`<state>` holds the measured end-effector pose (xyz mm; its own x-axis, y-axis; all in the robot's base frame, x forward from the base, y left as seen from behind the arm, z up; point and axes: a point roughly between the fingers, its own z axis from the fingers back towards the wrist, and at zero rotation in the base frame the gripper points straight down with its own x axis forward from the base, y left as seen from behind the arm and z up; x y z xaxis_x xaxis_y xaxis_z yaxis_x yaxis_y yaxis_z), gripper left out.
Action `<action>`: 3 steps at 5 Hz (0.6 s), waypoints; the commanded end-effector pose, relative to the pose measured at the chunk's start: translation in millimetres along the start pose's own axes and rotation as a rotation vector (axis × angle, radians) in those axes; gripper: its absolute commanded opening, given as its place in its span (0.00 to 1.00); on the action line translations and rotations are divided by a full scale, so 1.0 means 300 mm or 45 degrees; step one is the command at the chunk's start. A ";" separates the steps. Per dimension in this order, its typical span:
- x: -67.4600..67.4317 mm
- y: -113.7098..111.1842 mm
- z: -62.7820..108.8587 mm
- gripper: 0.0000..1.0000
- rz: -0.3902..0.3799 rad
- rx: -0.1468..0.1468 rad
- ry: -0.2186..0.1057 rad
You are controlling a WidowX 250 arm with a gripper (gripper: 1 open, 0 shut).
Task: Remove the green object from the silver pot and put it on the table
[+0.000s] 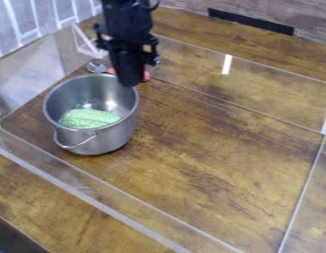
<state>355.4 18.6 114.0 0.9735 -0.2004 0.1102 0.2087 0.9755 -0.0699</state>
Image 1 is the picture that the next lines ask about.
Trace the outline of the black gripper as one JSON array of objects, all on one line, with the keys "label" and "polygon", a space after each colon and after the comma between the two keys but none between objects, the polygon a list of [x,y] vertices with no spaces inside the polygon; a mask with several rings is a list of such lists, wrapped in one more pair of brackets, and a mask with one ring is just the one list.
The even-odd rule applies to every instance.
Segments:
[{"label": "black gripper", "polygon": [[[146,64],[162,63],[158,52],[160,40],[151,34],[154,28],[152,13],[162,0],[100,0],[104,23],[96,23],[96,46],[110,51],[111,62],[123,85],[136,86],[146,79]],[[122,50],[130,51],[126,61]]]}]

